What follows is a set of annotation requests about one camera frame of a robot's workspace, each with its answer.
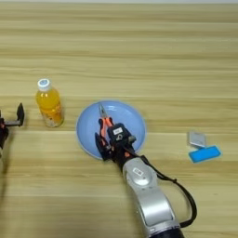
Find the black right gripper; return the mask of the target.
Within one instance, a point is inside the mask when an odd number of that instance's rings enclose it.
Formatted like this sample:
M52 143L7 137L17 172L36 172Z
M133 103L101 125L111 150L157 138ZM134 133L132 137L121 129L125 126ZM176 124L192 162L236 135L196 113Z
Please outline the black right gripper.
M136 152L132 144L136 141L135 136L129 136L128 138L121 140L110 140L110 147L104 137L95 134L95 141L101 158L104 161L112 160L118 165L120 170L123 170L125 163L133 158L136 158Z

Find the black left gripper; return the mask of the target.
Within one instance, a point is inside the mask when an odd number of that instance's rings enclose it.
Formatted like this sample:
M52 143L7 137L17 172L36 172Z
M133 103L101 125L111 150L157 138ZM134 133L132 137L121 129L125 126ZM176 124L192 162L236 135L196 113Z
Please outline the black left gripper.
M5 142L8 137L8 129L11 126L22 126L24 122L24 109L22 103L20 103L18 110L17 110L17 120L13 121L6 121L0 111L0 148L4 149Z

